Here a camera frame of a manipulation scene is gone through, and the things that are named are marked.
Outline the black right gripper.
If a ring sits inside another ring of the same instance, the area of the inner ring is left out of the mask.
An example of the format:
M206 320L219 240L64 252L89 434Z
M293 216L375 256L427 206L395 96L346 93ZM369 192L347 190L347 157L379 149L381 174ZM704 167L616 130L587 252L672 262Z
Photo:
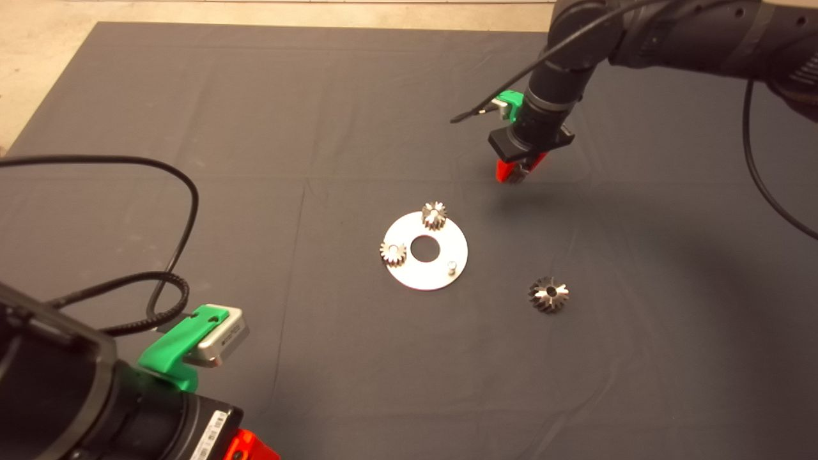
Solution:
M521 168L517 161L528 160L528 172L531 173L549 152L569 146L575 139L564 125L569 114L569 111L520 109L513 123L491 131L488 142L499 157L497 181L519 183Z

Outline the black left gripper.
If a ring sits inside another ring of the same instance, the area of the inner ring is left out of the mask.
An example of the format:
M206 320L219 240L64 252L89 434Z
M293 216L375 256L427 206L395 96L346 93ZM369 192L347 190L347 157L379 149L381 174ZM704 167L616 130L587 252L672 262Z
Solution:
M239 429L243 421L241 408L195 394L184 394L183 401L176 459L281 459L256 434Z

